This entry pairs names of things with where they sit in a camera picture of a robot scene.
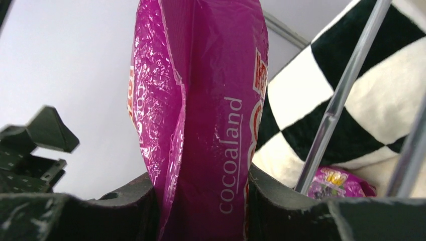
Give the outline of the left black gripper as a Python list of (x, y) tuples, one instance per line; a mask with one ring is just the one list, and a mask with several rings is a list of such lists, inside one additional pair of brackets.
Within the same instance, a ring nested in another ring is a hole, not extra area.
[(1, 193), (49, 193), (65, 174), (67, 162), (31, 154), (37, 147), (72, 153), (78, 137), (56, 108), (45, 105), (24, 126), (1, 130)]

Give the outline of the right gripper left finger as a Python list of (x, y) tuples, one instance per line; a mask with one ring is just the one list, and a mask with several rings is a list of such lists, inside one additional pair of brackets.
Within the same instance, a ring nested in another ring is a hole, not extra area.
[(1, 194), (1, 240), (155, 240), (158, 218), (147, 173), (101, 199)]

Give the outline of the purple grape candy bag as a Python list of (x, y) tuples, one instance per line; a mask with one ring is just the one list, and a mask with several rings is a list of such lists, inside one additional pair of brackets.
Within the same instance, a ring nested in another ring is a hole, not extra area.
[(160, 209), (157, 240), (247, 240), (267, 84), (259, 1), (140, 1), (127, 108)]
[(376, 188), (364, 179), (335, 167), (319, 167), (309, 187), (308, 197), (375, 197)]

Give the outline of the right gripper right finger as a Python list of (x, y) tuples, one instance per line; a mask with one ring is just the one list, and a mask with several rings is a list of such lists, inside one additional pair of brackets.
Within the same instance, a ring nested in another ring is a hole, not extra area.
[(249, 240), (425, 240), (424, 199), (318, 201), (256, 166), (250, 168), (249, 181)]

